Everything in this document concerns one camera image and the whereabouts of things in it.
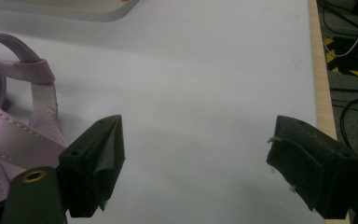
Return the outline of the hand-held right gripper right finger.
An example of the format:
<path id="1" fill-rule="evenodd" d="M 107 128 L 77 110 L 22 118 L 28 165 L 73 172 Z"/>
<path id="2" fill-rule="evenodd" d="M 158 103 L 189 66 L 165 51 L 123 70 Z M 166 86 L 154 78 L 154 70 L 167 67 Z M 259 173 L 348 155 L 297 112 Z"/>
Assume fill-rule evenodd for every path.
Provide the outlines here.
<path id="1" fill-rule="evenodd" d="M 276 119 L 267 164 L 295 188 L 309 209 L 325 219 L 343 219 L 358 184 L 358 153 L 307 122 Z"/>

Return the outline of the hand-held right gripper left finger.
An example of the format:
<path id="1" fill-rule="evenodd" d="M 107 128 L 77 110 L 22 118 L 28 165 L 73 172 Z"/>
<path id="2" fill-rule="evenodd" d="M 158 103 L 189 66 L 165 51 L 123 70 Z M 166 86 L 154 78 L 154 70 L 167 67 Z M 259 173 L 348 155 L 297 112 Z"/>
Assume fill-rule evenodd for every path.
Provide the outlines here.
<path id="1" fill-rule="evenodd" d="M 59 156 L 71 217 L 92 217 L 98 208 L 104 210 L 125 160 L 120 115 L 94 122 Z"/>

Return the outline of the purple sandal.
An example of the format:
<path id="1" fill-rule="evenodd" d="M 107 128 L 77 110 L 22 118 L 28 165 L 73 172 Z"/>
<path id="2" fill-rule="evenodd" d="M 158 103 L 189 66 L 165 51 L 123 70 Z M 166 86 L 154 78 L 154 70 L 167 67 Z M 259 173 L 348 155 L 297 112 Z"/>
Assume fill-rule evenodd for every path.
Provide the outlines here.
<path id="1" fill-rule="evenodd" d="M 18 59 L 0 59 L 0 212 L 7 199 L 10 181 L 39 166 L 57 166 L 67 148 L 60 133 L 55 76 L 48 62 L 13 35 L 0 34 L 0 44 Z M 4 109 L 9 78 L 31 84 L 32 113 L 27 124 Z"/>

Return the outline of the white two-tier shoe rack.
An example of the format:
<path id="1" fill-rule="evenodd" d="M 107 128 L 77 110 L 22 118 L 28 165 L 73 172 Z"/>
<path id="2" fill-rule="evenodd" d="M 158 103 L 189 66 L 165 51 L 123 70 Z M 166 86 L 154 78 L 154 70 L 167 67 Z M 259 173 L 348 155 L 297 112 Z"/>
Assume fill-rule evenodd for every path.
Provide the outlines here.
<path id="1" fill-rule="evenodd" d="M 0 10 L 109 22 L 125 17 L 139 2 L 140 0 L 0 0 Z"/>

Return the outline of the stand base with hazard tape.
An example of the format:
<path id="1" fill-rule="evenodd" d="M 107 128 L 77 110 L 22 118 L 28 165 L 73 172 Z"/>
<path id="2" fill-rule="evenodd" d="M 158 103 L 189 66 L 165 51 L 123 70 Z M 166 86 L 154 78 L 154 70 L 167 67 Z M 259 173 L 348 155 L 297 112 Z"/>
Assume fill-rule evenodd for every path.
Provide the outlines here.
<path id="1" fill-rule="evenodd" d="M 358 77 L 358 42 L 343 37 L 326 38 L 327 69 L 341 75 Z"/>

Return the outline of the white table mat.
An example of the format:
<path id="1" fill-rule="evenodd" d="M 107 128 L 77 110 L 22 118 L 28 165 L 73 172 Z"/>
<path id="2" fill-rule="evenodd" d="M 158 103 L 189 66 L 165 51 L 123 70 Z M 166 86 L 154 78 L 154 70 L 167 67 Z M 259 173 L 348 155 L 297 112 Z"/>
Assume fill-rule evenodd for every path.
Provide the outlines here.
<path id="1" fill-rule="evenodd" d="M 70 224 L 324 224 L 267 162 L 280 115 L 314 123 L 308 0 L 140 0 L 88 22 L 0 11 L 45 58 L 62 132 L 122 117 L 111 200 Z"/>

